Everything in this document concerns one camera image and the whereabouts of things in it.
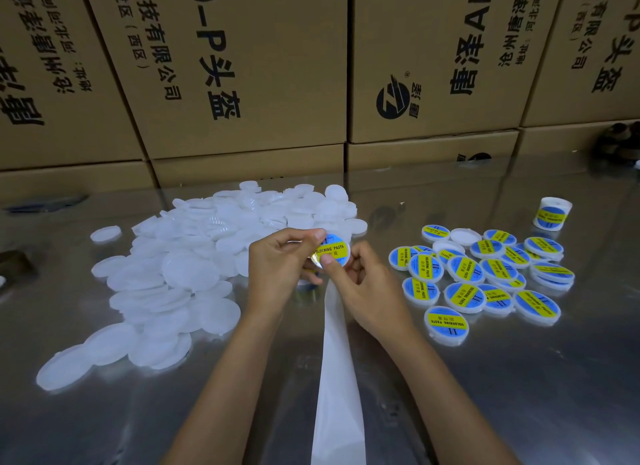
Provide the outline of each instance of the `right hand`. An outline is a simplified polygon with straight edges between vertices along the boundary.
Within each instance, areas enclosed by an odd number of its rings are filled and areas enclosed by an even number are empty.
[[[344,268],[329,254],[320,262],[358,324],[380,343],[415,329],[398,281],[368,242],[351,248]]]

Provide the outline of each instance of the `left hand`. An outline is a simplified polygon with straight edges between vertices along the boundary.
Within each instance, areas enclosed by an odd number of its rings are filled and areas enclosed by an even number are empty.
[[[247,311],[279,317],[303,272],[303,266],[326,236],[324,229],[285,228],[249,246]],[[315,274],[309,273],[315,280]]]

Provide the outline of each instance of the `forearm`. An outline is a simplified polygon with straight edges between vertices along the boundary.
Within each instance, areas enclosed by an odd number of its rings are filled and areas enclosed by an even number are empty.
[[[417,330],[383,345],[411,389],[441,465],[519,463]]]
[[[276,317],[241,318],[163,465],[242,462],[277,327]]]

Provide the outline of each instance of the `reflective metal surface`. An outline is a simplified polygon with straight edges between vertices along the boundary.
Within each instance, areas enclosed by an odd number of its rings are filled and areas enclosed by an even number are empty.
[[[308,182],[324,189],[342,178],[265,180],[261,185],[282,190]],[[596,170],[580,155],[569,154],[355,173],[344,183],[358,205],[358,217],[369,222],[364,238],[383,258],[397,246],[421,243],[425,224],[479,232],[495,228],[522,240],[540,233],[531,220],[541,197],[573,202],[554,238],[565,247],[563,264],[576,273],[576,283],[566,295],[543,290],[562,308],[560,321],[544,328],[517,315],[478,315],[470,319],[470,334],[461,347],[433,345],[524,463],[640,460],[640,190],[633,171]],[[157,463],[224,342],[201,333],[178,368],[145,371],[125,359],[94,367],[58,393],[38,388],[35,376],[55,352],[118,321],[119,314],[108,305],[112,292],[93,279],[90,268],[129,251],[133,235],[126,229],[176,196],[207,196],[223,187],[229,186],[102,194],[53,214],[0,216],[0,250],[20,249],[36,268],[36,275],[0,292],[0,464]],[[123,237],[110,245],[91,243],[91,232],[109,225],[123,227]],[[246,280],[236,277],[241,308],[245,288]],[[322,288],[296,293],[286,309],[271,349],[247,464],[310,460],[322,301]],[[424,331],[424,311],[411,309]],[[367,462],[429,463],[427,432],[395,365],[352,320],[348,331]]]

